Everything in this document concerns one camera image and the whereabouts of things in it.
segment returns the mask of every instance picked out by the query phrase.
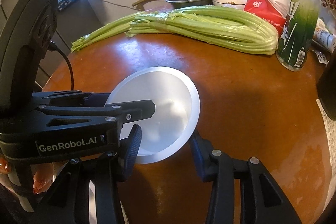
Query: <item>barcode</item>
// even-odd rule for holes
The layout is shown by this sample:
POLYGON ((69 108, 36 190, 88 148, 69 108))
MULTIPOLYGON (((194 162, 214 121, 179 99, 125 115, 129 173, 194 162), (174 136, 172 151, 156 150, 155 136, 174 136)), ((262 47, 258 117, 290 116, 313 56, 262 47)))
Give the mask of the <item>barcode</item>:
POLYGON ((299 67, 300 65, 302 65, 303 63, 303 60, 305 58, 305 52, 300 50, 299 51, 299 56, 297 57, 297 60, 296 60, 296 64, 294 65, 295 67, 299 67))

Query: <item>wooden table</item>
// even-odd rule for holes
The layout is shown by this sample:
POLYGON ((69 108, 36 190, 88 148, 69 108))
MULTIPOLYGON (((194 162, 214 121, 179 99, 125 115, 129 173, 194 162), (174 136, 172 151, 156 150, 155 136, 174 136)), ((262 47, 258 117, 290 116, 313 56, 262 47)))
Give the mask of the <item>wooden table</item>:
MULTIPOLYGON (((143 68, 176 68, 195 83, 201 99, 198 130, 231 157, 258 157, 268 168, 304 224, 323 211, 332 170, 315 84, 324 66, 310 52, 300 72, 284 68, 276 56, 250 55, 171 34, 124 34, 69 56, 75 89, 111 92, 143 68)), ((44 91, 69 90, 63 62, 44 91)), ((239 222, 236 184, 235 223, 239 222)), ((119 185, 130 223, 202 224, 210 183, 197 177, 190 148, 170 158, 136 165, 119 185)))

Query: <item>red packaging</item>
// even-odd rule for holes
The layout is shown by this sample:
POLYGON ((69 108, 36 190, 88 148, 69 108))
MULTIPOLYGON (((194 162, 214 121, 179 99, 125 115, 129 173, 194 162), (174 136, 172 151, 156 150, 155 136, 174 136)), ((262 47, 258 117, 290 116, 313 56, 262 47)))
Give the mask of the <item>red packaging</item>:
POLYGON ((268 0, 248 0, 244 11, 255 14, 277 28, 279 36, 282 35, 286 19, 273 7, 268 0))

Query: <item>screw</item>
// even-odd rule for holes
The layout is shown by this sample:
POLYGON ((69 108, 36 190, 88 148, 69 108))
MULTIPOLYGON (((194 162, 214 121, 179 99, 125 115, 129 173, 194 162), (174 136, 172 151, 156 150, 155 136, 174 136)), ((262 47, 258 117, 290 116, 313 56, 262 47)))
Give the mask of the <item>screw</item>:
POLYGON ((216 157, 219 157, 222 154, 222 152, 220 150, 215 149, 211 152, 211 154, 213 154, 216 157))
POLYGON ((75 165, 75 164, 79 163, 79 159, 78 158, 73 158, 73 159, 70 160, 70 163, 75 165))
POLYGON ((116 121, 117 118, 115 118, 115 117, 106 117, 105 120, 106 121, 116 121))
POLYGON ((117 153, 116 152, 114 152, 114 151, 111 151, 110 153, 108 153, 107 155, 109 156, 109 157, 113 157, 113 156, 115 156, 117 153))
POLYGON ((259 163, 259 159, 256 158, 256 157, 252 157, 252 158, 250 158, 250 162, 253 163, 253 164, 258 164, 259 163))

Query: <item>white ceramic bowl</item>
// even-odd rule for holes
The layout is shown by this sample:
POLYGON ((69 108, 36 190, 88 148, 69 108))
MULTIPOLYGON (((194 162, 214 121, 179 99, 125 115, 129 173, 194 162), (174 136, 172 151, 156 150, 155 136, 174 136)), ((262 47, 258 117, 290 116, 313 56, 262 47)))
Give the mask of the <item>white ceramic bowl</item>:
POLYGON ((126 123, 120 139, 126 138, 134 124, 142 128, 137 163, 152 163, 168 158, 190 138, 200 114, 200 98, 194 83, 179 70, 153 67, 124 79, 112 91, 106 104, 152 100, 155 113, 150 119, 126 123))
POLYGON ((212 0, 214 6, 224 6, 228 2, 234 2, 235 4, 233 6, 240 10, 244 10, 247 0, 212 0))

